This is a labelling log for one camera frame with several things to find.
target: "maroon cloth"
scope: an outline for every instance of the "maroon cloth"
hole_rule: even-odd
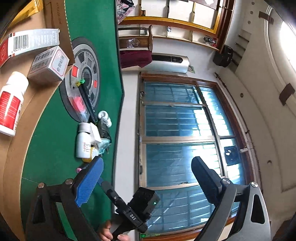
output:
[[[152,52],[149,50],[122,50],[120,51],[120,66],[122,69],[140,66],[143,68],[152,62]]]

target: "finger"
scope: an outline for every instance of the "finger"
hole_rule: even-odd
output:
[[[118,240],[120,241],[131,241],[130,237],[128,235],[125,234],[120,234],[117,236]]]
[[[105,237],[107,237],[108,239],[113,239],[113,235],[111,234],[109,229],[102,229],[101,232]]]
[[[103,234],[99,233],[99,237],[102,241],[111,241],[110,239],[108,239],[106,236],[104,236]]]
[[[110,228],[111,228],[111,221],[110,221],[110,220],[107,220],[107,221],[104,223],[104,228],[106,228],[106,229],[110,229]]]

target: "wooden chair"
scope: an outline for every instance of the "wooden chair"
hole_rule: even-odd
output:
[[[119,48],[148,48],[149,51],[152,51],[153,48],[153,34],[152,27],[150,25],[148,28],[142,27],[126,27],[119,28],[118,30],[148,30],[149,36],[122,36],[119,37]]]

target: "black speaker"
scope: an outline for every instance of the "black speaker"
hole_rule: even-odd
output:
[[[224,45],[223,50],[221,53],[216,52],[213,62],[218,66],[223,66],[224,68],[227,67],[233,56],[233,49],[227,45]]]

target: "air conditioner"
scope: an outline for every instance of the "air conditioner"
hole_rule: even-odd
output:
[[[186,56],[165,53],[152,53],[152,62],[142,69],[177,73],[187,73],[189,59]]]

